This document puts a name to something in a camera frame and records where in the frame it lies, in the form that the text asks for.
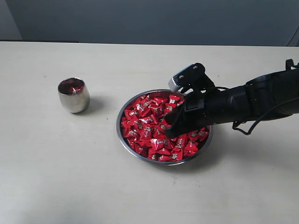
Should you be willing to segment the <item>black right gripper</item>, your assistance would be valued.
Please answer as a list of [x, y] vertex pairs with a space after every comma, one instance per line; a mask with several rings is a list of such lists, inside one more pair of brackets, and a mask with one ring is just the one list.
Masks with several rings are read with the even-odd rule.
[[243, 122], [247, 117], [248, 97], [244, 87], [213, 91], [200, 99], [189, 95], [185, 102], [165, 115], [169, 127], [164, 133], [173, 139], [213, 124]]

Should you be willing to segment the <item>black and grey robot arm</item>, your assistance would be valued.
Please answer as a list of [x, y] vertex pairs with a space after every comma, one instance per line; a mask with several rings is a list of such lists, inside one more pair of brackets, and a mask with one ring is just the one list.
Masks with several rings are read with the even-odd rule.
[[168, 138], [206, 126], [232, 123], [233, 130], [250, 135], [261, 121], [282, 119], [299, 112], [299, 70], [274, 72], [227, 90], [193, 92], [179, 108], [168, 113]]

